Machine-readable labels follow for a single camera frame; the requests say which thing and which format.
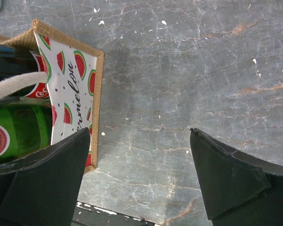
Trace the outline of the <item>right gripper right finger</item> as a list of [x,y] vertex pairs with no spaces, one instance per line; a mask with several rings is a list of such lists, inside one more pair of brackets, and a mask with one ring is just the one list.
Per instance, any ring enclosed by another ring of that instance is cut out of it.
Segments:
[[283,166],[191,129],[191,152],[215,226],[283,226]]

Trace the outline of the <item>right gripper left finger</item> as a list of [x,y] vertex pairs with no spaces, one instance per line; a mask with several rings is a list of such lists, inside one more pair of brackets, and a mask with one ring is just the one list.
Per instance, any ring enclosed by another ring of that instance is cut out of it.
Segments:
[[69,226],[90,147],[84,128],[0,165],[0,226]]

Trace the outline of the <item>green glass bottle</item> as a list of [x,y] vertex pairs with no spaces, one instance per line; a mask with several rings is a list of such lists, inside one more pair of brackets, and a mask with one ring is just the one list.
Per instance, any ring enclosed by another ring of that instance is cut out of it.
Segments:
[[52,110],[46,105],[0,105],[0,164],[50,145]]

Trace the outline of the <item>watermelon print canvas bag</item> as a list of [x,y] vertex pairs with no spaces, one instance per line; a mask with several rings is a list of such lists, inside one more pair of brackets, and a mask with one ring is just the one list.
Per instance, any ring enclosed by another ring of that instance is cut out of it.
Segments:
[[104,53],[39,20],[14,38],[0,35],[0,44],[38,50],[45,69],[40,75],[21,73],[2,82],[0,97],[6,95],[2,88],[18,91],[34,83],[46,83],[53,112],[51,143],[87,128],[90,144],[84,171],[95,170]]

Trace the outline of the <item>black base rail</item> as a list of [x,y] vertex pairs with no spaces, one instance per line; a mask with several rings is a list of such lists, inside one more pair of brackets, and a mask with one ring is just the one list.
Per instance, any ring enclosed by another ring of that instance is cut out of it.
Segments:
[[72,226],[159,226],[143,218],[135,218],[111,210],[76,202]]

